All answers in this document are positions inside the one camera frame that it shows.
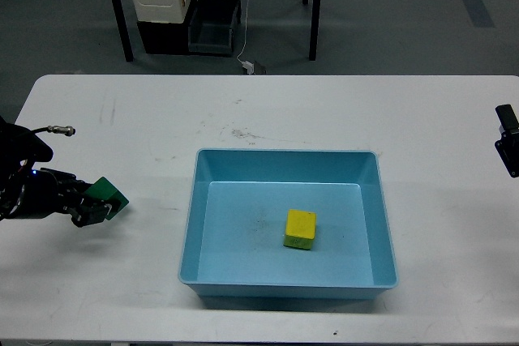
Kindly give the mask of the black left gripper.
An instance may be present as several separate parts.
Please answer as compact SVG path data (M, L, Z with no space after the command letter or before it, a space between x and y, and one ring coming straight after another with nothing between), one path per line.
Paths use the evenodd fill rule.
M32 169L21 187L15 203L16 219L43 219L52 213L70 214L78 227L111 220L119 211L118 200L96 199L87 193L92 184L80 180L72 173L54 169Z

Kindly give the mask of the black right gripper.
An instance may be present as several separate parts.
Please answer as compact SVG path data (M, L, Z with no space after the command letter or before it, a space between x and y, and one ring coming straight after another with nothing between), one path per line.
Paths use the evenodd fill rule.
M500 120L501 138L495 142L495 148L500 155L509 175L518 177L518 119L511 105L498 105L495 108Z

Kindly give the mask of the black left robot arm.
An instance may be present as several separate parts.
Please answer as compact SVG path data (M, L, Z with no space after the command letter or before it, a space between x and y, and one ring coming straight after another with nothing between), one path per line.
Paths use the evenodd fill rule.
M35 169L54 152L37 135L75 134L72 126L44 126L34 130L1 120L1 219L44 219L53 213L69 215L82 228L113 219L128 199L105 177L94 183L55 169Z

